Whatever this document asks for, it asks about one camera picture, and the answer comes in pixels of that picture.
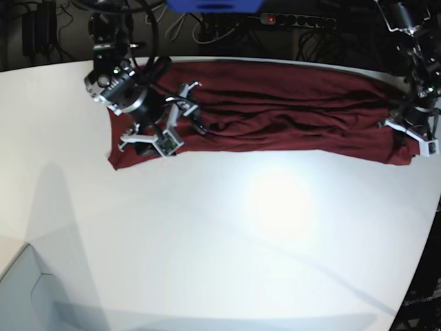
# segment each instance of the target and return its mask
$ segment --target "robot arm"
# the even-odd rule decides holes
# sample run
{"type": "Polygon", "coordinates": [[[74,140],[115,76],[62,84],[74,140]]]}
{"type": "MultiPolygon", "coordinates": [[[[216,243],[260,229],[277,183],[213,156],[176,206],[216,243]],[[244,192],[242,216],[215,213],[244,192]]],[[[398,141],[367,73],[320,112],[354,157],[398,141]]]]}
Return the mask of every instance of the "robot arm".
{"type": "MultiPolygon", "coordinates": [[[[120,149],[133,144],[141,155],[173,155],[184,144],[174,129],[180,117],[187,118],[197,133],[205,134],[207,129],[201,121],[198,104],[191,98],[191,90],[200,84],[184,83],[177,92],[157,84],[170,59],[155,60],[158,24],[145,0],[136,0],[141,4],[137,9],[129,8],[126,0],[98,0],[94,5],[84,2],[86,0],[74,1],[94,12],[89,22],[89,33],[94,41],[94,69],[85,78],[87,91],[96,102],[108,107],[115,115],[125,114],[132,120],[130,128],[121,136],[120,149]],[[140,11],[149,16],[154,36],[151,56],[142,69],[132,54],[133,48],[139,45],[132,40],[131,14],[140,11]]],[[[180,6],[187,3],[179,1],[180,6]]],[[[197,9],[205,12],[251,12],[260,2],[236,0],[249,5],[226,8],[222,6],[225,0],[216,1],[216,6],[197,9]]],[[[439,110],[435,108],[435,103],[441,96],[441,31],[425,29],[424,24],[431,15],[420,0],[374,1],[390,33],[396,34],[398,47],[409,59],[409,94],[380,126],[389,126],[419,141],[421,155],[439,154],[440,146],[435,138],[439,110]]],[[[169,2],[177,6],[177,0],[169,2]]],[[[194,11],[191,2],[188,8],[190,12],[194,11]]]]}
{"type": "Polygon", "coordinates": [[[435,104],[441,96],[441,30],[424,28],[431,14],[421,1],[374,1],[389,31],[397,34],[399,49],[409,59],[409,94],[382,125],[417,140],[421,155],[439,154],[435,131],[440,110],[435,104]]]}

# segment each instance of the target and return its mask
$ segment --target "white table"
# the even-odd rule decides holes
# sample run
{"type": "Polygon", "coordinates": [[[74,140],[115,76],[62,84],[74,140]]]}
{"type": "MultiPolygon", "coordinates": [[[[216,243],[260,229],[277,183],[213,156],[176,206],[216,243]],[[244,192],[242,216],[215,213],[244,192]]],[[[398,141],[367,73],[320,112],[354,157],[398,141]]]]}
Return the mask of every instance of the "white table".
{"type": "Polygon", "coordinates": [[[0,234],[35,247],[78,326],[389,329],[438,204],[439,157],[193,152],[115,172],[91,67],[0,74],[0,234]]]}

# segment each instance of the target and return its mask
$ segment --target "red towel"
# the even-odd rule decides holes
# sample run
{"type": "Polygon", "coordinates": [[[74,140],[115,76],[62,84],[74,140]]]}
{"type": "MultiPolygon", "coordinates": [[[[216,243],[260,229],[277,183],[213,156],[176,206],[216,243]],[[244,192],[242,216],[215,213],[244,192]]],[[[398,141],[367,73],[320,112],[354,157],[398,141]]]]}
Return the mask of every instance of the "red towel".
{"type": "MultiPolygon", "coordinates": [[[[390,128],[377,123],[392,109],[389,98],[402,92],[374,79],[333,70],[244,61],[173,63],[159,83],[177,90],[199,80],[193,90],[209,133],[201,136],[181,118],[177,132],[187,151],[324,150],[371,161],[409,165],[418,144],[399,146],[390,128]]],[[[130,120],[110,113],[115,169],[149,158],[117,145],[130,120]]]]}

